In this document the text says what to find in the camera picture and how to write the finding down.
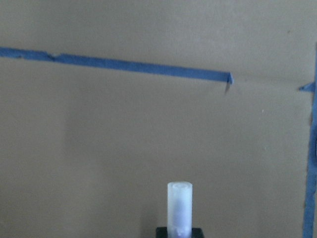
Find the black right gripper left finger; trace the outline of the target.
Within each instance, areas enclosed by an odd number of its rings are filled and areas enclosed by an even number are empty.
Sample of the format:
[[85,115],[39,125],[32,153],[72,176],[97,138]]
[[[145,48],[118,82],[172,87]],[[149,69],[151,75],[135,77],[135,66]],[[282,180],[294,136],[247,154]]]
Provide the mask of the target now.
[[155,238],[168,238],[167,227],[157,227]]

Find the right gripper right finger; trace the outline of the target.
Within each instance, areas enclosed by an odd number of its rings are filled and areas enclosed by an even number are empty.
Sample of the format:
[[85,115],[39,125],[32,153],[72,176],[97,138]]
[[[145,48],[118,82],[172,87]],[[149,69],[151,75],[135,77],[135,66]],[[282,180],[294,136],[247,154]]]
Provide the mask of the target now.
[[191,238],[204,238],[204,233],[202,228],[192,228]]

